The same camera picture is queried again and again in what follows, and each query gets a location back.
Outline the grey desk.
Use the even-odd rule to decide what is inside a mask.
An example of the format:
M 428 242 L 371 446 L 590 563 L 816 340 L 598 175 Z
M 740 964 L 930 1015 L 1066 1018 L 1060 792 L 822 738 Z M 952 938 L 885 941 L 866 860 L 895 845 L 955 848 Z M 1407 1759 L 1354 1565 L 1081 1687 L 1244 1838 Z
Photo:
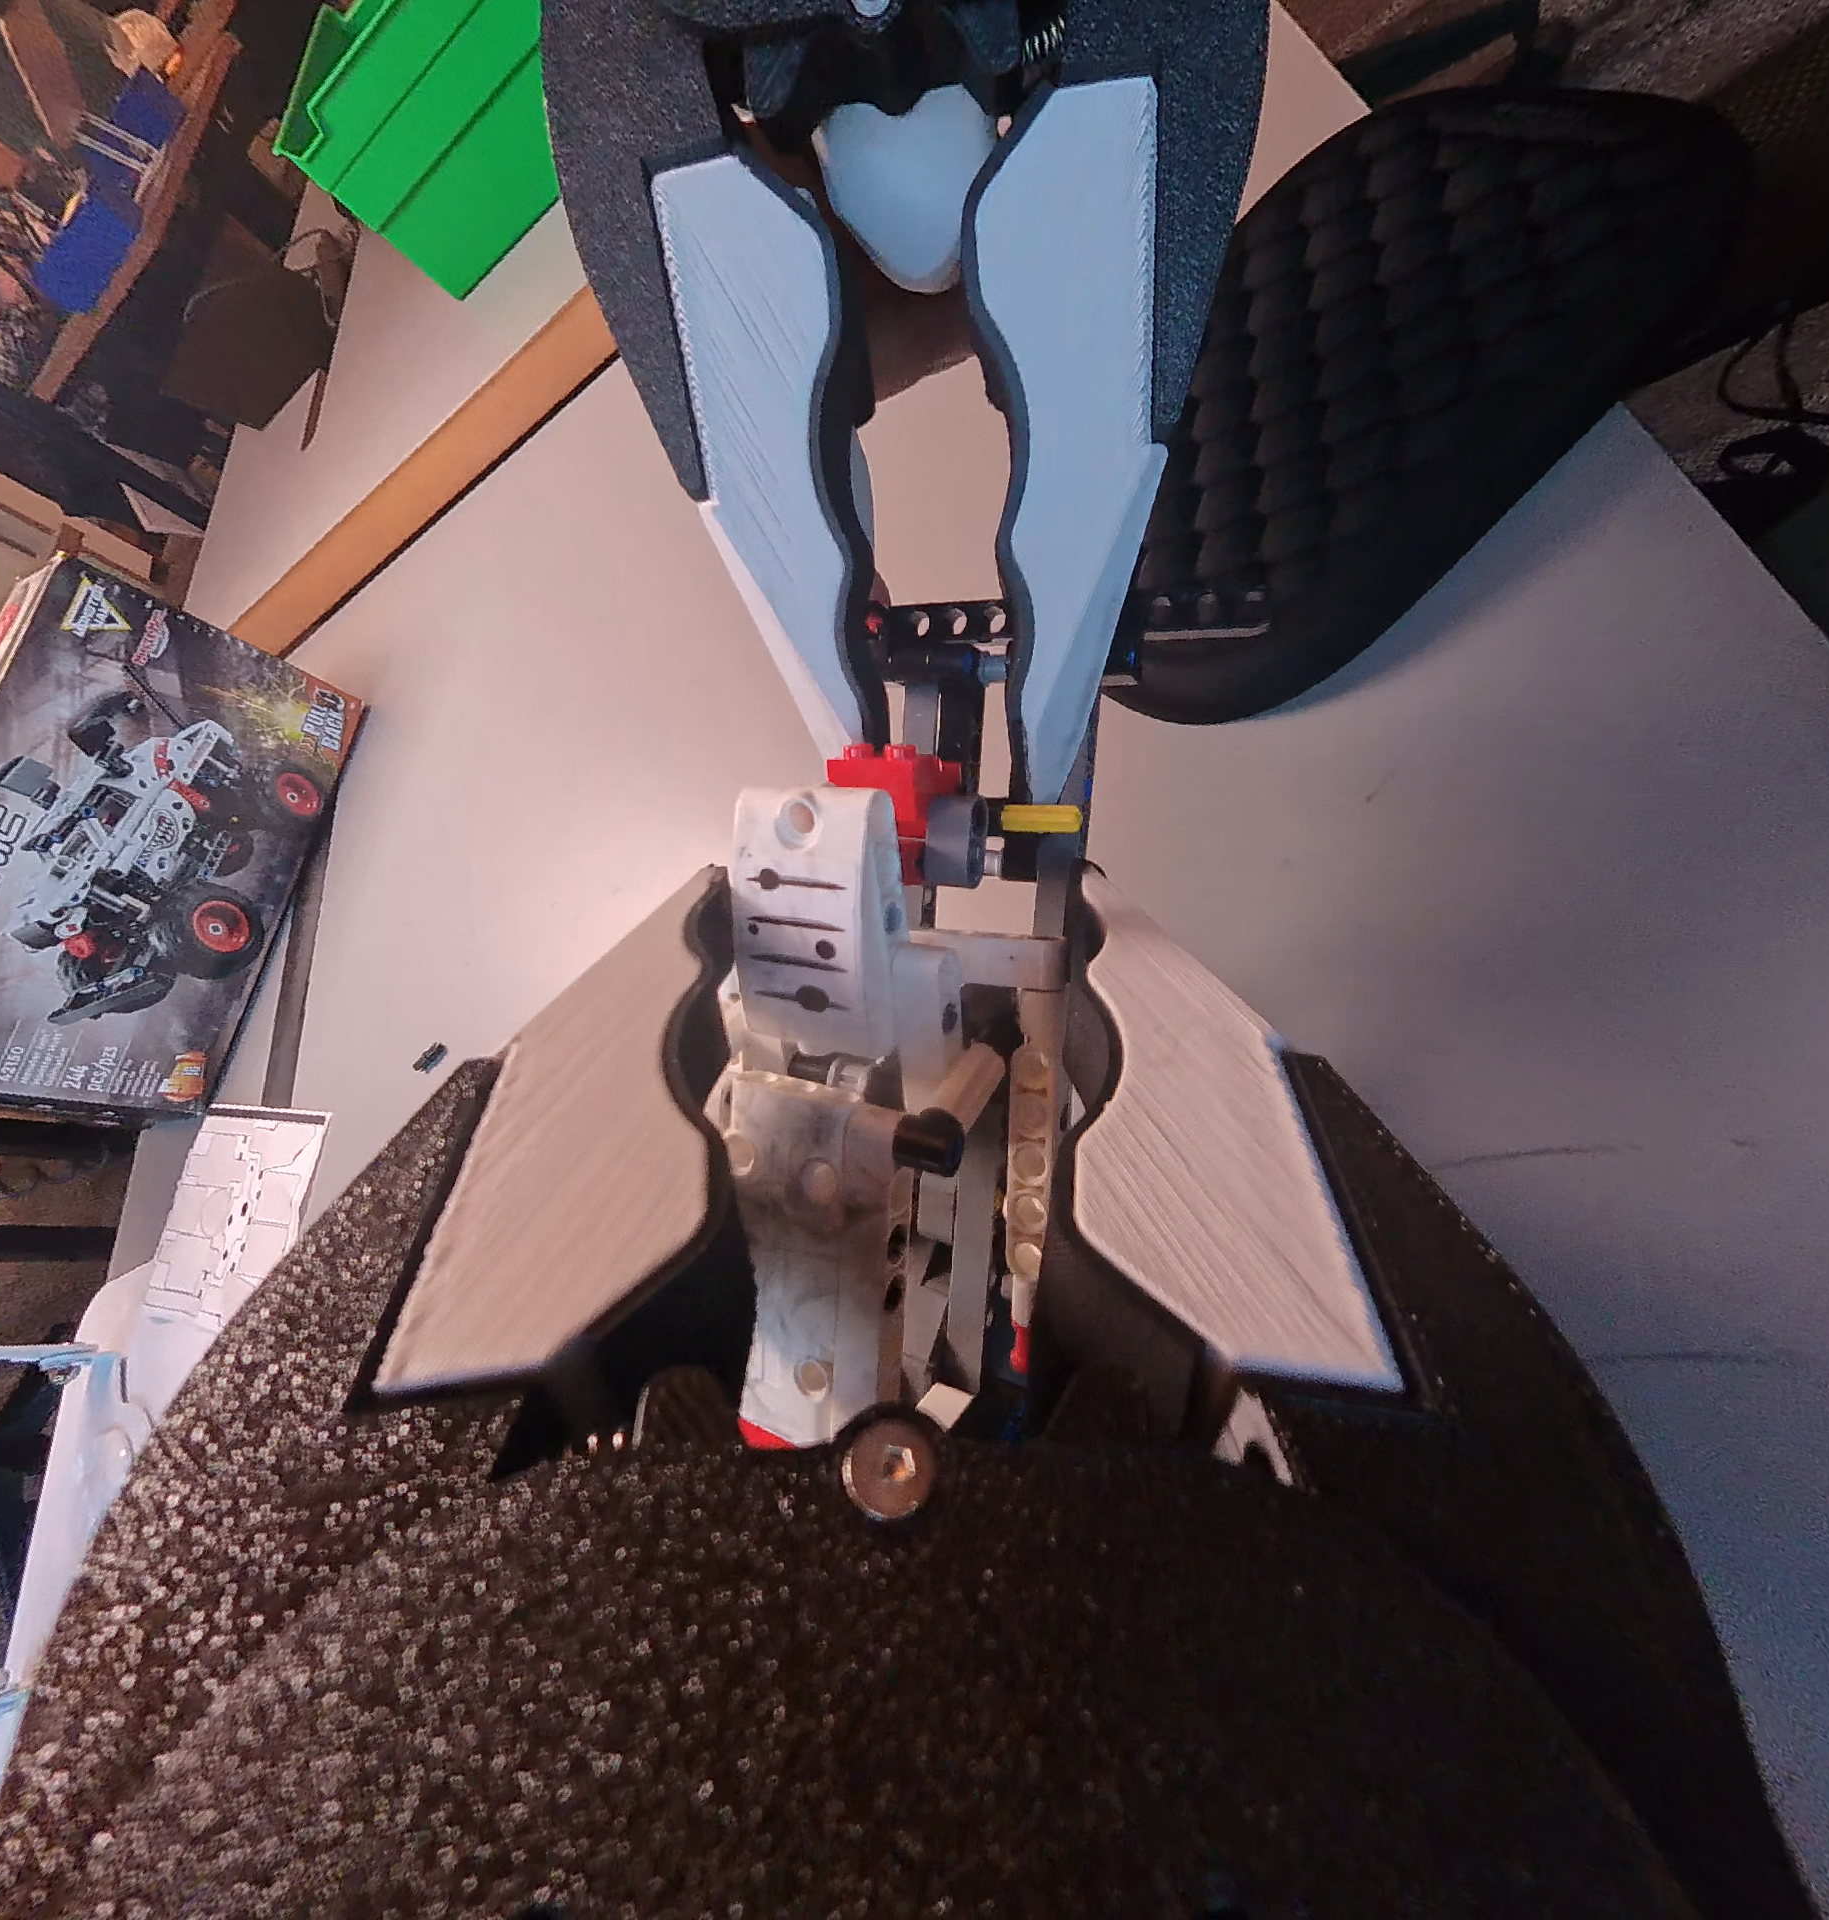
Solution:
M 812 177 L 732 110 L 721 156 L 831 228 L 890 582 L 879 542 L 978 492 L 999 573 L 970 190 L 1046 87 L 987 148 L 951 89 L 833 108 Z M 418 1107 L 421 1043 L 493 1055 L 732 860 L 743 789 L 825 779 L 614 353 L 302 655 L 371 709 L 305 977 L 322 1199 Z M 1167 722 L 1111 670 L 1060 792 L 1017 789 L 1003 684 L 990 789 L 1087 811 L 1040 838 L 1028 922 L 1079 946 L 1083 888 L 1124 893 L 1546 1303 L 1690 1543 L 1829 1910 L 1829 642 L 1613 406 L 1301 695 Z

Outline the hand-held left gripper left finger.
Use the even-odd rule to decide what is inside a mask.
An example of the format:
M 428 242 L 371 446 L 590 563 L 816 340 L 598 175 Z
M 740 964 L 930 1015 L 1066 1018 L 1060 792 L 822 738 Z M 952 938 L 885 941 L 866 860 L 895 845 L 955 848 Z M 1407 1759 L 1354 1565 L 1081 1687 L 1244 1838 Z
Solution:
M 506 1049 L 375 1371 L 384 1399 L 552 1380 L 632 1405 L 664 1365 L 728 1385 L 753 1258 L 701 1103 L 726 1065 L 724 872 L 696 872 Z

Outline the toy brick vehicle model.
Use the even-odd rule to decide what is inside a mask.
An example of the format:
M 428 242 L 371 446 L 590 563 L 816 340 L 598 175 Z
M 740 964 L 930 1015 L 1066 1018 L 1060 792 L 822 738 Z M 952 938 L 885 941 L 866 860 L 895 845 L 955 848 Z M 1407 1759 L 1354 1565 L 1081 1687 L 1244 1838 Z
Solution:
M 751 1261 L 740 1432 L 811 1447 L 871 1405 L 952 1423 L 1017 1393 L 1072 1417 L 1072 1374 L 1126 1372 L 1131 1423 L 1190 1437 L 1218 1411 L 1207 1353 L 1167 1308 L 1041 1275 L 1071 1125 L 1066 951 L 922 922 L 912 876 L 975 881 L 978 664 L 939 753 L 847 742 L 825 779 L 737 797 L 717 999 L 726 1058 L 701 1100 Z

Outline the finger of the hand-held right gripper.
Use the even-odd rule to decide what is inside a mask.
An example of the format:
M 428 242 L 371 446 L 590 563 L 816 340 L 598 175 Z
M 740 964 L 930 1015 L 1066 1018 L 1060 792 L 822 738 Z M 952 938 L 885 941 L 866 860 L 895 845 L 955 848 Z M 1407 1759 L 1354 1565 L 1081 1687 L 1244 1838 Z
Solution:
M 662 172 L 653 205 L 711 539 L 822 756 L 881 746 L 866 381 L 831 228 L 806 190 L 740 153 Z
M 1071 776 L 1167 462 L 1155 238 L 1150 78 L 1040 89 L 970 190 L 970 313 L 1013 444 L 998 563 L 1021 792 Z

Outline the toy set cardboard box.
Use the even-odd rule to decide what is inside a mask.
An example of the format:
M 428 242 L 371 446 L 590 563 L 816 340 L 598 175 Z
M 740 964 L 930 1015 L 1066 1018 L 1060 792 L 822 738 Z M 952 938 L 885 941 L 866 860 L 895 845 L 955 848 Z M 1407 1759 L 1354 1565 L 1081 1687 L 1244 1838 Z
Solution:
M 364 704 L 82 559 L 0 611 L 0 1109 L 144 1123 L 228 1058 Z

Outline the green plastic storage bin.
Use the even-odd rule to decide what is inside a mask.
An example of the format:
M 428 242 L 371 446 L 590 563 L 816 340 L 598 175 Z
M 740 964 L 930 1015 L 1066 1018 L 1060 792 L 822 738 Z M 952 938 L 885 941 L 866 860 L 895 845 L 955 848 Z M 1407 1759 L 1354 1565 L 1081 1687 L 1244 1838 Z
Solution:
M 277 153 L 464 297 L 559 199 L 540 26 L 539 2 L 325 6 Z

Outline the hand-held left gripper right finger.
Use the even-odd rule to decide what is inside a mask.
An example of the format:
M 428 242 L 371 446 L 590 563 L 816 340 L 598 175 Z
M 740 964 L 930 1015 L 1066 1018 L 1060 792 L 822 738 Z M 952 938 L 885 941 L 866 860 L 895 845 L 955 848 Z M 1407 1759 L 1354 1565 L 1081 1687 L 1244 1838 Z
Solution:
M 1087 1244 L 1224 1360 L 1400 1393 L 1274 1027 L 1124 893 L 1091 893 L 1118 1088 L 1072 1152 Z

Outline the white paper sheet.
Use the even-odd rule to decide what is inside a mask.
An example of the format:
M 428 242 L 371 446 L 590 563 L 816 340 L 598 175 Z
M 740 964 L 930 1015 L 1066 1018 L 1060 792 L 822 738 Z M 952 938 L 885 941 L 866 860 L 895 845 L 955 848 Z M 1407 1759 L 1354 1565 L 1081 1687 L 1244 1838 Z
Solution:
M 302 1233 L 330 1115 L 211 1106 L 187 1138 L 158 1227 L 115 1255 L 141 1269 L 155 1315 L 211 1334 L 239 1313 Z

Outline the wooden edged grey table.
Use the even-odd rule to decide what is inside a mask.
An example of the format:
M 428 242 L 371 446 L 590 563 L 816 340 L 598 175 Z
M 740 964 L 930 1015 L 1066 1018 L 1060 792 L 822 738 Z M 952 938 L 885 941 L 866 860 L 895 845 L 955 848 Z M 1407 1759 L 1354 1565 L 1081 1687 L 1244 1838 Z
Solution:
M 187 609 L 290 654 L 613 361 L 563 206 L 464 299 L 364 234 L 322 401 L 234 435 Z

